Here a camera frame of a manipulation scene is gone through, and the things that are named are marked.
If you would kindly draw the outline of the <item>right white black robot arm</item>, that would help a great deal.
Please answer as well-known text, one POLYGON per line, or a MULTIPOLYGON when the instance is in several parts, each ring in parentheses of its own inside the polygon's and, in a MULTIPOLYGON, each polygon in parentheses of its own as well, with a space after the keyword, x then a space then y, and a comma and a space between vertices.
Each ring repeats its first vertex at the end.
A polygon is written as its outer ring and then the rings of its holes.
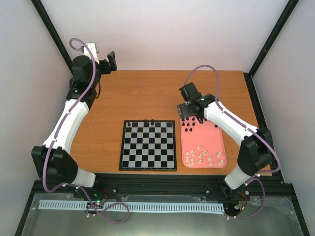
POLYGON ((240 147, 236 167, 224 178, 229 189, 235 190, 243 184, 249 184, 274 160, 280 167, 268 128, 257 128, 246 123, 231 113, 216 96, 203 96, 194 83, 182 86, 179 92, 185 101, 177 107, 181 119, 195 117, 200 123, 211 121, 240 147))

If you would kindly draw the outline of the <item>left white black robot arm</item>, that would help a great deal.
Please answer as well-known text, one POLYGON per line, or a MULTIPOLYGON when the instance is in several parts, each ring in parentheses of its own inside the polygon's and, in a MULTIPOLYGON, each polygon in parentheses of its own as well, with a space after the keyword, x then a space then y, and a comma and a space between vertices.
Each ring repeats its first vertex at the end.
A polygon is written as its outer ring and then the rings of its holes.
POLYGON ((63 113, 51 135, 41 146, 34 146, 31 156, 39 177, 62 185, 73 184, 85 187, 92 198, 102 194, 102 185, 95 181, 96 175, 78 167, 70 156, 72 142, 84 117, 90 111, 100 90, 96 88, 102 75, 117 70, 115 52, 104 60, 93 62, 88 53, 72 61, 73 78, 63 113))

